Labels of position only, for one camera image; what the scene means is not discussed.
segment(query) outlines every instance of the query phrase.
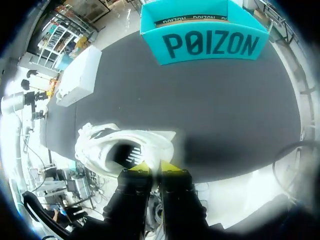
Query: cable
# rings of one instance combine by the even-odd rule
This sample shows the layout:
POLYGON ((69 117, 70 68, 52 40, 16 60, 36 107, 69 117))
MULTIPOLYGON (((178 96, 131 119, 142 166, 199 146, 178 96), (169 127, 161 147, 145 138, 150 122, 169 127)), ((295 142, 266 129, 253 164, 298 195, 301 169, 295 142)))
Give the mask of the cable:
POLYGON ((44 236, 41 240, 46 240, 46 239, 51 239, 51 238, 56 239, 55 236, 49 235, 49 236, 44 236))
MULTIPOLYGON (((18 116, 18 114, 17 114, 16 111, 14 111, 14 114, 20 119, 20 117, 18 116)), ((23 122, 23 119, 24 119, 24 118, 23 118, 23 116, 24 116, 24 112, 23 112, 23 110, 21 110, 21 119, 20 119, 20 121, 21 121, 21 131, 23 131, 23 129, 24 129, 24 122, 23 122)), ((41 161, 41 163, 42 163, 42 165, 43 165, 43 169, 45 169, 46 166, 45 166, 44 161, 41 159, 41 157, 40 157, 38 154, 36 154, 36 152, 35 152, 34 150, 32 150, 31 147, 29 147, 29 145, 26 143, 25 138, 24 138, 23 136, 22 136, 22 140, 23 140, 24 144, 26 145, 26 147, 27 147, 28 149, 30 149, 31 152, 33 152, 33 153, 39 158, 39 160, 41 161)), ((45 183, 45 181, 46 181, 46 178, 44 177, 42 183, 41 183, 39 186, 37 186, 35 189, 33 189, 33 190, 31 191, 31 193, 33 193, 34 191, 38 190, 38 189, 45 183)))
POLYGON ((292 196, 292 193, 289 191, 288 187, 285 187, 279 180, 279 178, 277 177, 276 174, 276 162, 280 159, 282 159, 283 157, 285 157, 286 155, 288 155, 289 153, 291 153, 293 150, 295 150, 296 148, 299 147, 311 147, 311 148, 316 148, 318 149, 318 151, 320 151, 320 143, 318 141, 313 141, 313 140, 303 140, 303 141, 299 141, 299 142, 295 142, 293 144, 290 144, 286 147, 284 147, 283 149, 281 149, 277 155, 275 155, 275 160, 272 163, 272 172, 274 175, 274 178, 276 180, 276 182, 278 183, 278 185, 282 188, 282 190, 292 199, 294 200, 295 203, 298 203, 299 200, 296 199, 294 196, 292 196))
POLYGON ((96 199, 94 198, 96 195, 94 195, 94 197, 93 197, 93 201, 95 201, 96 204, 102 203, 102 199, 103 199, 101 193, 100 192, 98 192, 98 193, 100 194, 100 197, 101 197, 99 202, 96 201, 96 199))

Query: machinery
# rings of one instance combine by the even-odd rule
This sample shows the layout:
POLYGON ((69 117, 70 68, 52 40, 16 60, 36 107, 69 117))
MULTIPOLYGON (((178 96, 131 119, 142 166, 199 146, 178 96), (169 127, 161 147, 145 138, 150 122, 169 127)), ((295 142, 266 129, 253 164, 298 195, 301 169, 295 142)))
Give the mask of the machinery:
POLYGON ((23 141, 24 147, 23 151, 26 153, 26 147, 28 144, 30 131, 34 129, 35 120, 44 118, 43 111, 36 112, 36 101, 41 101, 47 99, 48 96, 45 92, 34 91, 14 93, 12 95, 4 96, 1 99, 1 112, 3 115, 14 114, 17 118, 18 125, 15 128, 15 159, 12 161, 15 164, 14 168, 14 177, 9 180, 11 192, 13 195, 13 200, 16 206, 16 209, 19 213, 26 219, 27 222, 30 220, 30 215, 26 212, 25 208, 22 206, 21 194, 28 190, 25 176, 23 172, 22 162, 21 162, 21 146, 20 146, 20 137, 23 131, 23 141), (23 126, 22 121, 17 116, 16 112, 22 110, 25 106, 31 106, 31 119, 30 125, 23 126))

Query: white floor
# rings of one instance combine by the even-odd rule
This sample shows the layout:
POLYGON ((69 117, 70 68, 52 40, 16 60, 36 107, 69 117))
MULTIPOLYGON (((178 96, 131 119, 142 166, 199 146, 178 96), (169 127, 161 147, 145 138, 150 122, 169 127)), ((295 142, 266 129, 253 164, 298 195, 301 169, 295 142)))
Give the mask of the white floor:
MULTIPOLYGON (((96 23, 96 27, 101 31, 93 45, 103 50, 119 39, 139 31, 140 15, 131 4, 124 4, 120 1, 114 5, 110 13, 96 23)), ((299 104, 302 112, 307 111, 307 103, 299 104)), ((34 158, 34 161, 37 161, 35 165, 39 166, 41 164, 35 156, 30 155, 30 157, 32 159, 34 158)), ((52 153, 52 158, 58 167, 68 167, 70 160, 56 153, 52 153)), ((292 152, 277 163, 277 171, 284 182, 290 182, 292 179, 292 172, 288 171, 288 166, 293 165, 295 161, 296 153, 292 152)), ((107 199, 112 196, 116 187, 117 181, 115 179, 107 179, 103 187, 103 194, 107 199)), ((271 165, 238 177, 198 184, 196 188, 199 191, 199 199, 207 208, 208 224, 222 223, 225 228, 241 221, 262 205, 271 201, 275 196, 282 193, 282 190, 274 178, 271 165)), ((99 195, 96 196, 95 201, 100 202, 99 195)), ((102 213, 102 209, 107 204, 107 201, 102 199, 101 202, 98 203, 95 203, 96 211, 102 213)), ((102 219, 102 216, 95 211, 88 210, 88 213, 92 217, 102 219)))

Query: white box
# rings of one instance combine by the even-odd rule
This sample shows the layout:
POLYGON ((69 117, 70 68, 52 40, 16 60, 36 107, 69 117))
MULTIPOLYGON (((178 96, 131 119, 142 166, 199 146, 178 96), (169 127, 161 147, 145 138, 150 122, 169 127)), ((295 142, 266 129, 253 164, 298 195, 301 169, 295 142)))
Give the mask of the white box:
POLYGON ((94 92, 101 54, 90 46, 64 70, 56 94, 58 105, 68 107, 94 92))

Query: person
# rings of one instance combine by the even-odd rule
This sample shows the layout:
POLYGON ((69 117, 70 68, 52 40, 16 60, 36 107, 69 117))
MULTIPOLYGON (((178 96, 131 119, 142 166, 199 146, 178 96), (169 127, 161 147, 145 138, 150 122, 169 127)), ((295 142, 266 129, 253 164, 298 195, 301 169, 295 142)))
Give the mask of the person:
POLYGON ((45 213, 52 218, 55 222, 57 222, 60 226, 63 228, 66 228, 68 225, 74 225, 74 222, 76 222, 79 219, 82 219, 84 216, 88 215, 86 211, 82 211, 83 208, 78 207, 67 207, 65 209, 66 215, 63 215, 60 213, 59 210, 48 210, 44 209, 45 213))

